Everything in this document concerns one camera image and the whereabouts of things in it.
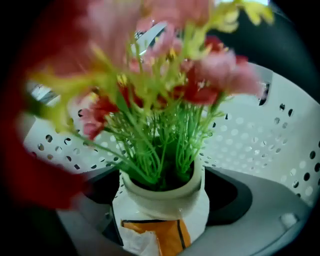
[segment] white perforated basket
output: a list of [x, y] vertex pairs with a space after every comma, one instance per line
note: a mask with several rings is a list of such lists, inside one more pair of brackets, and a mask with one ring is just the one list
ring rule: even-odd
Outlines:
[[[200, 152], [203, 165], [281, 183], [312, 205], [320, 188], [320, 105], [286, 78], [264, 67], [254, 67], [262, 81], [269, 83], [266, 102], [259, 105], [257, 99], [246, 95], [224, 102], [220, 109], [226, 116], [210, 124], [213, 136]], [[79, 110], [72, 107], [70, 114], [75, 128], [83, 134]], [[95, 142], [125, 154], [107, 132]], [[57, 133], [42, 119], [35, 120], [24, 145], [38, 158], [73, 173], [105, 168], [107, 161], [118, 161], [71, 134]]]

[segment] white vase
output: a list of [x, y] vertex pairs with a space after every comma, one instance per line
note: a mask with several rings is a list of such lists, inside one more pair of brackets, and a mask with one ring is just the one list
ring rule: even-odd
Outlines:
[[135, 185], [128, 174], [122, 173], [123, 184], [139, 210], [158, 220], [178, 220], [193, 209], [200, 194], [202, 166], [199, 157], [194, 160], [193, 175], [182, 187], [169, 191], [150, 191]]

